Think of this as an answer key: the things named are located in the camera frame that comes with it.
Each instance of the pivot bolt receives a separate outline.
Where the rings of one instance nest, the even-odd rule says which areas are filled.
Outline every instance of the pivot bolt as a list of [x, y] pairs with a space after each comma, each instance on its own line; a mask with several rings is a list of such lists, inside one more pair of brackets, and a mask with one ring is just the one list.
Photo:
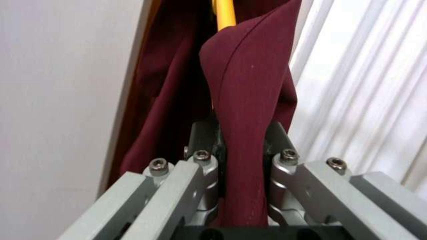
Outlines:
[[298, 164], [298, 153], [290, 148], [285, 148], [280, 152], [280, 161], [287, 166], [295, 166]]
[[330, 157], [326, 160], [326, 164], [335, 170], [335, 172], [337, 172], [339, 175], [346, 174], [347, 163], [344, 160], [338, 157]]
[[189, 157], [189, 146], [184, 146], [183, 156], [185, 160]]
[[206, 150], [197, 150], [193, 154], [194, 161], [201, 165], [207, 165], [211, 161], [211, 153]]
[[149, 163], [149, 171], [151, 175], [158, 177], [169, 172], [168, 162], [164, 158], [155, 158]]

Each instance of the maroon cloth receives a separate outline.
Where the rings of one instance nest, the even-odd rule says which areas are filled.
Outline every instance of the maroon cloth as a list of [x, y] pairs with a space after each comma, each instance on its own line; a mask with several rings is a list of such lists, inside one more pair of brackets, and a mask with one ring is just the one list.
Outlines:
[[141, 173], [153, 158], [182, 159], [192, 123], [209, 115], [209, 89], [198, 57], [215, 32], [209, 15], [210, 6], [200, 0], [160, 4], [135, 76], [139, 94], [155, 101], [120, 174]]
[[300, 4], [291, 0], [225, 28], [201, 48], [201, 66], [227, 146], [223, 225], [267, 225], [263, 144], [273, 118], [288, 128], [295, 110], [287, 65]]
[[[272, 119], [287, 129], [296, 105], [287, 63], [300, 0], [267, 13], [284, 2], [235, 0], [237, 21], [250, 20], [207, 41], [216, 31], [210, 1], [162, 1], [135, 76], [139, 94], [155, 101], [121, 174], [141, 173], [153, 158], [181, 159], [192, 123], [211, 111], [210, 91], [228, 148], [223, 225], [267, 223], [264, 134]], [[204, 42], [200, 60], [209, 88], [198, 57]]]

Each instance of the white wall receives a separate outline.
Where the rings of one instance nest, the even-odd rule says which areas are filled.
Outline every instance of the white wall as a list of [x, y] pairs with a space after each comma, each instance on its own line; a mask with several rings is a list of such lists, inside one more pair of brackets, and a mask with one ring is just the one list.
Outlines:
[[55, 239], [96, 199], [149, 2], [0, 1], [0, 239]]

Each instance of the white curtain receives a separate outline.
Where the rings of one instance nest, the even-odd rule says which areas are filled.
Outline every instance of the white curtain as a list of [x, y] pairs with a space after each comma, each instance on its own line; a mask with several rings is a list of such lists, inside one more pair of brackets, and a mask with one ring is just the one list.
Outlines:
[[289, 130], [301, 159], [340, 157], [354, 174], [384, 172], [427, 199], [427, 0], [303, 9]]

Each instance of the yellow rod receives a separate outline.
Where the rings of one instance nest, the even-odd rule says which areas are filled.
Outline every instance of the yellow rod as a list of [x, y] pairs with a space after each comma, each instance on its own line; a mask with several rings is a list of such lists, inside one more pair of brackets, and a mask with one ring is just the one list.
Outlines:
[[213, 12], [216, 12], [218, 31], [223, 28], [236, 25], [233, 0], [212, 0], [212, 7], [214, 10]]

